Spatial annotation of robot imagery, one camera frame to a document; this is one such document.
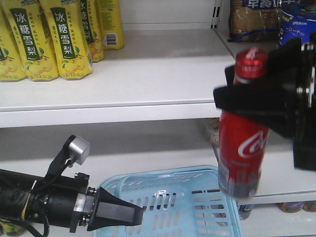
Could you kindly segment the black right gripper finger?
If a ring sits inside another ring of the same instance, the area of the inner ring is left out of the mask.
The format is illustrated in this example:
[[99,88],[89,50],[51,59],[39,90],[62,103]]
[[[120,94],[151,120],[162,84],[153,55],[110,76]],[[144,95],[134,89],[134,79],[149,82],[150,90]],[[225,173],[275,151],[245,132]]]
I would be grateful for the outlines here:
[[293,138],[296,89],[292,84],[235,84],[213,90],[217,108],[256,121]]

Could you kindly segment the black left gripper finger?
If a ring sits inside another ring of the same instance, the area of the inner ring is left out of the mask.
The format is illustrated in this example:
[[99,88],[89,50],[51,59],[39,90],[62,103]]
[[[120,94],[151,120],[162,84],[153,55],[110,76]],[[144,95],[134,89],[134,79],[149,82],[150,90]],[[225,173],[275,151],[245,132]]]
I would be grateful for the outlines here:
[[143,208],[126,202],[100,187],[94,199],[87,230],[94,231],[112,226],[138,226],[142,224]]

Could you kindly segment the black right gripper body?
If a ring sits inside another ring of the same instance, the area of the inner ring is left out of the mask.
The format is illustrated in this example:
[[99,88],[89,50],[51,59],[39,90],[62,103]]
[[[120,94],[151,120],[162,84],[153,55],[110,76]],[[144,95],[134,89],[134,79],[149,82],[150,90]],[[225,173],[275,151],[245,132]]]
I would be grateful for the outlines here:
[[294,167],[316,168],[316,35],[309,42],[293,38],[269,53],[269,76],[275,79],[279,105],[270,128],[292,140]]

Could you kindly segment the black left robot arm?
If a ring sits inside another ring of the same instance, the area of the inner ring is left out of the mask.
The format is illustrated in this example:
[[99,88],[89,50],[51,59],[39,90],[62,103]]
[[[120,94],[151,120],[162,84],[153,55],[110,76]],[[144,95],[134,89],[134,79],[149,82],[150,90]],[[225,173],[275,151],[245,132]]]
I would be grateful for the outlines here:
[[94,231],[111,226],[137,226],[142,223],[143,208],[106,191],[88,185],[89,175],[74,178],[59,176],[40,189],[40,176],[0,171],[0,217],[28,228],[30,223],[67,228],[78,226]]

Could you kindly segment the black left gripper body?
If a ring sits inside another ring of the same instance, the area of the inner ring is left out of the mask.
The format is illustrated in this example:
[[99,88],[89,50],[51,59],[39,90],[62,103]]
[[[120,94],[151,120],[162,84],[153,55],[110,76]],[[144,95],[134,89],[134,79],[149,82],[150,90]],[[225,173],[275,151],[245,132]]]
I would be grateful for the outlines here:
[[31,195],[29,221],[68,228],[75,233],[84,218],[90,218],[96,203],[98,190],[89,187],[90,176],[75,174],[74,178],[61,176],[47,189]]

